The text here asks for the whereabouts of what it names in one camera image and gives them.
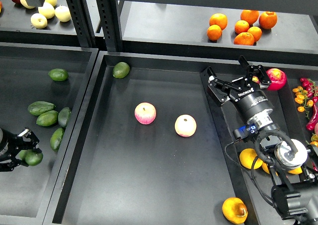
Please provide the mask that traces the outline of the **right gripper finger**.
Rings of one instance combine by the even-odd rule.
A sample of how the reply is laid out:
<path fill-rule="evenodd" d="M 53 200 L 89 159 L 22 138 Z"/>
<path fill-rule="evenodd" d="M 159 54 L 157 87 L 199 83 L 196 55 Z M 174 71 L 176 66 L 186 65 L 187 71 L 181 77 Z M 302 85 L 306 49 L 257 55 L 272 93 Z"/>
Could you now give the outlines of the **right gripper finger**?
<path fill-rule="evenodd" d="M 251 87 L 252 83 L 254 83 L 253 77 L 258 79 L 258 85 L 261 89 L 268 88 L 271 85 L 271 80 L 263 65 L 252 65 L 243 55 L 240 55 L 238 62 L 246 70 L 245 85 L 247 87 Z"/>
<path fill-rule="evenodd" d="M 244 85 L 244 77 L 239 77 L 232 81 L 225 81 L 219 79 L 211 67 L 207 68 L 207 75 L 207 92 L 219 107 L 228 101 L 238 102 L 247 96 L 247 87 Z"/>

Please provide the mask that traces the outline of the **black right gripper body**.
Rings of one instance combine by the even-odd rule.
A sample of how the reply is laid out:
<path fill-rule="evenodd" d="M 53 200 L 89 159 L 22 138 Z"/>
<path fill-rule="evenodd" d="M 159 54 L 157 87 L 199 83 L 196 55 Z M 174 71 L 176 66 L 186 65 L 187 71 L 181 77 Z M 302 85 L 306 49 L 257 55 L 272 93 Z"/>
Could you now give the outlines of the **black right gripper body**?
<path fill-rule="evenodd" d="M 265 93 L 259 88 L 251 87 L 243 91 L 232 89 L 229 98 L 245 123 L 250 123 L 252 118 L 261 112 L 269 115 L 274 108 Z"/>

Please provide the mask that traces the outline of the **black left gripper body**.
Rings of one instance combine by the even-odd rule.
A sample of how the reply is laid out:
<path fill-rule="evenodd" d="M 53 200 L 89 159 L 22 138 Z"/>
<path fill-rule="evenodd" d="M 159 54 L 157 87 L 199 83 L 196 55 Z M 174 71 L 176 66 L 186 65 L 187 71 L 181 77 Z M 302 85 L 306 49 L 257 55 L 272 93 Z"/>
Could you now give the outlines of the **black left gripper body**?
<path fill-rule="evenodd" d="M 21 137 L 0 129 L 0 161 L 15 158 L 21 149 Z"/>

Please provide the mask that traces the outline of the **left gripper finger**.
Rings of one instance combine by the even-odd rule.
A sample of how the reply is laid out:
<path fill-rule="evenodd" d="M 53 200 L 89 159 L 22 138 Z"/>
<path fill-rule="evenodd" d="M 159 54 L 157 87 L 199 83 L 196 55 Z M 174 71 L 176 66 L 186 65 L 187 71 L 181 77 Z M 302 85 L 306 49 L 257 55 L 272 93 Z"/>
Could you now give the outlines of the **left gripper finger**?
<path fill-rule="evenodd" d="M 28 127 L 16 136 L 18 145 L 16 146 L 19 150 L 32 150 L 36 153 L 41 153 L 42 150 L 38 148 L 39 139 Z"/>
<path fill-rule="evenodd" d="M 1 162 L 0 163 L 0 171 L 1 172 L 11 172 L 13 171 L 16 167 L 18 166 L 25 166 L 25 167 L 28 167 L 29 165 L 21 160 L 21 159 L 13 159 L 13 160 L 9 160 L 8 162 Z"/>

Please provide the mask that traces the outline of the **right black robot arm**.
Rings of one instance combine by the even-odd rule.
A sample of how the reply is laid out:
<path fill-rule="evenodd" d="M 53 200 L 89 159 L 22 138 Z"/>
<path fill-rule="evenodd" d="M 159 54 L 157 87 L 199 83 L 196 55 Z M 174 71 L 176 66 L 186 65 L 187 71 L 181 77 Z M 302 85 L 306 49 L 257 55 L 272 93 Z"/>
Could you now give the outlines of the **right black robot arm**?
<path fill-rule="evenodd" d="M 263 89 L 272 83 L 262 65 L 251 65 L 244 56 L 238 62 L 246 74 L 232 81 L 217 77 L 212 67 L 203 72 L 207 94 L 222 107 L 230 101 L 244 125 L 233 131 L 231 142 L 253 143 L 256 157 L 267 165 L 273 187 L 260 195 L 283 220 L 294 219 L 297 225 L 318 223 L 318 149 L 291 139 L 273 122 L 273 105 Z"/>

